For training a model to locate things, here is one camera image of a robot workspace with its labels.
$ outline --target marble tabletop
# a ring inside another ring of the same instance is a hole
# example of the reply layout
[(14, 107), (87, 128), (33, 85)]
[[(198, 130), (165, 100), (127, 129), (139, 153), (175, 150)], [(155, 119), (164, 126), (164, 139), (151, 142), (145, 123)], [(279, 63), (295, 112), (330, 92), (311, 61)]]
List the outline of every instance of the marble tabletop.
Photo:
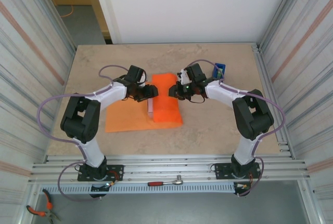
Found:
[[(197, 59), (226, 64), (225, 83), (239, 89), (262, 91), (262, 84), (248, 44), (140, 44), (79, 46), (65, 93), (91, 93), (108, 84), (98, 77), (101, 67), (118, 64), (136, 65), (152, 74), (177, 73)], [(201, 62), (211, 76), (213, 67)], [(107, 68), (105, 74), (118, 77), (122, 69)], [(60, 121), (68, 99), (62, 100), (53, 135), (67, 138)], [(105, 111), (101, 112), (97, 140), (105, 155), (112, 154), (232, 154), (240, 138), (233, 110), (215, 100), (203, 104), (179, 101), (184, 125), (174, 129), (155, 129), (119, 133), (105, 132)], [(278, 153), (275, 135), (266, 137), (257, 153)], [(80, 154), (72, 144), (51, 141), (49, 155)]]

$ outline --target orange cloth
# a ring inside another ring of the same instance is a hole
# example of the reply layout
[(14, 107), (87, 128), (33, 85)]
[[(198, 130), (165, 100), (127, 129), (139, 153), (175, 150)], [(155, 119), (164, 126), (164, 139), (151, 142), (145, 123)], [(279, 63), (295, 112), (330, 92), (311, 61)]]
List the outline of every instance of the orange cloth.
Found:
[(169, 88), (175, 84), (174, 74), (152, 76), (152, 84), (159, 96), (153, 98), (153, 118), (148, 116), (147, 100), (136, 102), (133, 99), (117, 101), (106, 109), (105, 132), (120, 132), (145, 129), (167, 129), (183, 124), (178, 108), (178, 100), (169, 97)]

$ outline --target red handle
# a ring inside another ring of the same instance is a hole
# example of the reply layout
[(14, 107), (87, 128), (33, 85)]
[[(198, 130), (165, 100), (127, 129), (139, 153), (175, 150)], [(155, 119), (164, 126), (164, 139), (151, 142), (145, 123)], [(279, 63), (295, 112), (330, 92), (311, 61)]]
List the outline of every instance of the red handle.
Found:
[(39, 215), (39, 216), (42, 216), (42, 217), (45, 217), (46, 216), (46, 213), (45, 212), (42, 212), (42, 211), (36, 211), (34, 210), (31, 206), (27, 206), (27, 210), (33, 214), (33, 215)]
[(49, 210), (51, 210), (51, 209), (53, 208), (53, 204), (52, 204), (52, 202), (51, 202), (51, 196), (50, 196), (50, 194), (47, 192), (46, 189), (43, 189), (43, 193), (45, 194), (45, 196), (46, 196), (46, 200), (47, 200), (47, 202), (46, 202), (46, 208), (49, 209)]
[(163, 186), (163, 181), (153, 181), (153, 182), (149, 182), (148, 186), (150, 187), (154, 187), (154, 186)]

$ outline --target corrugated metal wall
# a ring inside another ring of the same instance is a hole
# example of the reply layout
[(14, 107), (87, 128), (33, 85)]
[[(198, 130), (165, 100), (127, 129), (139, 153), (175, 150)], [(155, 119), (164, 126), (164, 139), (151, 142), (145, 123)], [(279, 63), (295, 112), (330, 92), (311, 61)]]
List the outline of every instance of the corrugated metal wall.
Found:
[[(48, 145), (37, 107), (63, 93), (75, 49), (48, 0), (0, 0), (0, 12), (0, 223), (13, 223)], [(57, 108), (55, 101), (43, 111), (48, 130)]]
[(288, 0), (261, 44), (295, 156), (333, 223), (333, 0)]

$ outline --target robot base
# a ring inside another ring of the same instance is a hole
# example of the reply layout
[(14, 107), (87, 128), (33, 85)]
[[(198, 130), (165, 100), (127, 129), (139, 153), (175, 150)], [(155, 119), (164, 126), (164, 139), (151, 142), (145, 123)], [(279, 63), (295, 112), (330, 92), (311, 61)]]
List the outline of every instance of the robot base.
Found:
[(259, 163), (253, 163), (249, 168), (248, 172), (242, 176), (237, 176), (232, 168), (232, 163), (216, 163), (215, 176), (217, 180), (221, 179), (250, 179), (250, 174), (252, 174), (253, 179), (259, 178), (260, 166)]
[(107, 160), (104, 161), (98, 168), (93, 168), (87, 164), (80, 165), (78, 181), (116, 181), (116, 175), (118, 175), (118, 181), (123, 180), (124, 165), (107, 165)]

